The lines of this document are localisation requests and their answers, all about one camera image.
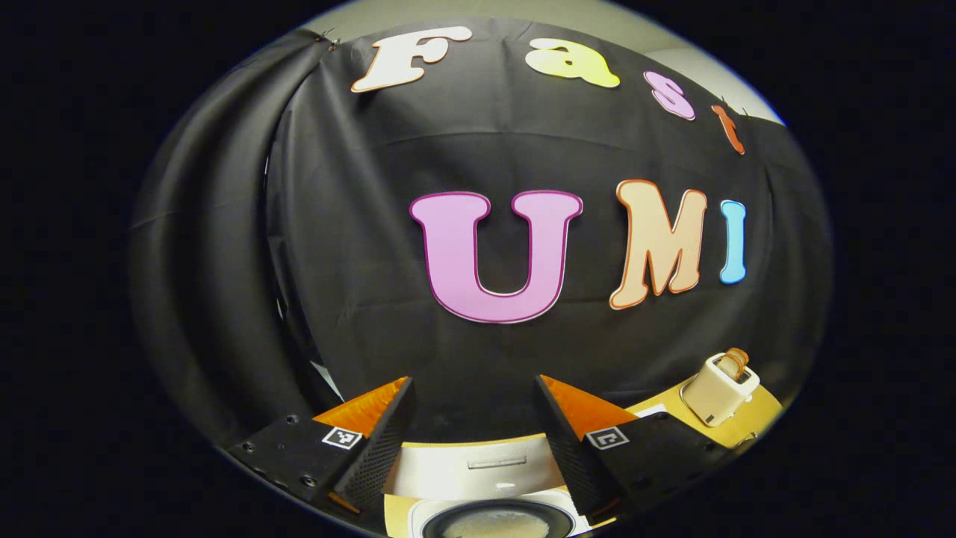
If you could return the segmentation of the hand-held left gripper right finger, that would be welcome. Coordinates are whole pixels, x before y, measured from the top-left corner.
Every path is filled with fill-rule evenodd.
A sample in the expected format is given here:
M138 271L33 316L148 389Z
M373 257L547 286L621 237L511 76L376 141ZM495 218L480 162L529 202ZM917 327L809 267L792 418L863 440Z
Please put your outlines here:
M671 413L639 418L550 376L536 376L535 409L571 500L591 524L652 510L740 454Z

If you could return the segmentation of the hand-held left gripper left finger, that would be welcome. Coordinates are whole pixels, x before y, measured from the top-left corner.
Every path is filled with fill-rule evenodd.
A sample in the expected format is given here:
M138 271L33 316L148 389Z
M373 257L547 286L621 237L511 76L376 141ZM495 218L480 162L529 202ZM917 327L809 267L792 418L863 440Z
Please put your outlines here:
M287 415L229 447L254 474L335 516L379 516L416 409L403 376L309 418Z

